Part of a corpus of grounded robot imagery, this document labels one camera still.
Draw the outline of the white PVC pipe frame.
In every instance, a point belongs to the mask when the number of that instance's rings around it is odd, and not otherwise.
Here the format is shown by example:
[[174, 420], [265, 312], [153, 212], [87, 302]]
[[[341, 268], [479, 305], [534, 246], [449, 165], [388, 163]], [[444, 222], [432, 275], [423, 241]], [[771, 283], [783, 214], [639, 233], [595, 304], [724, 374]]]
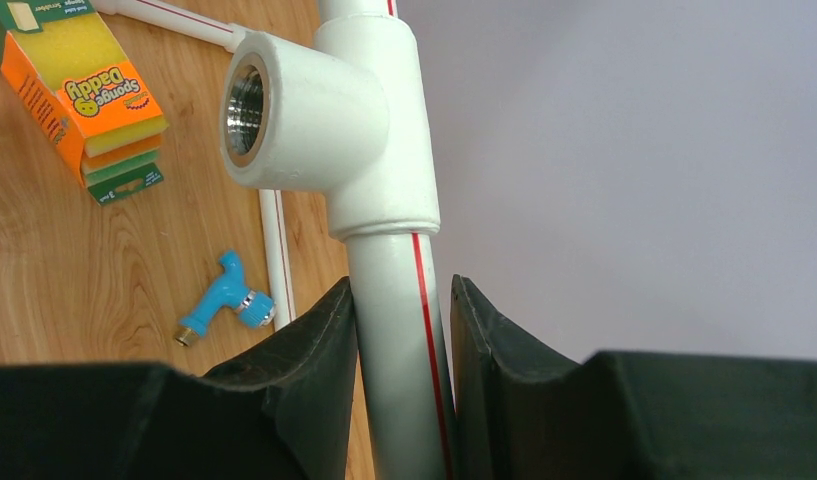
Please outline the white PVC pipe frame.
[[228, 174], [323, 194], [329, 233], [346, 246], [377, 477], [455, 478], [430, 128], [417, 41], [395, 3], [320, 2], [312, 47], [162, 1], [97, 8], [232, 53], [219, 127]]

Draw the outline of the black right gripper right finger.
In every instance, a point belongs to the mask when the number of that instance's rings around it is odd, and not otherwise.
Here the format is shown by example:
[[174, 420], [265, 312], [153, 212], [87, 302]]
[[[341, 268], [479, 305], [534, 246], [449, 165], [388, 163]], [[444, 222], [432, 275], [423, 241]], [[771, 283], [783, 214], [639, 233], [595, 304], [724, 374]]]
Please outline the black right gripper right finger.
[[817, 361], [603, 350], [576, 362], [451, 283], [465, 479], [817, 479]]

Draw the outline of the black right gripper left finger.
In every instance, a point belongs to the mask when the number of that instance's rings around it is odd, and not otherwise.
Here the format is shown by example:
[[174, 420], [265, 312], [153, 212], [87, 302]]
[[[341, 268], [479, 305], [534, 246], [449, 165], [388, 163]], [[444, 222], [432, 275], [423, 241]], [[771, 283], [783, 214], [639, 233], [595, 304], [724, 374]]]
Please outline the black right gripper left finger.
[[340, 479], [352, 292], [194, 376], [162, 363], [0, 366], [0, 479]]

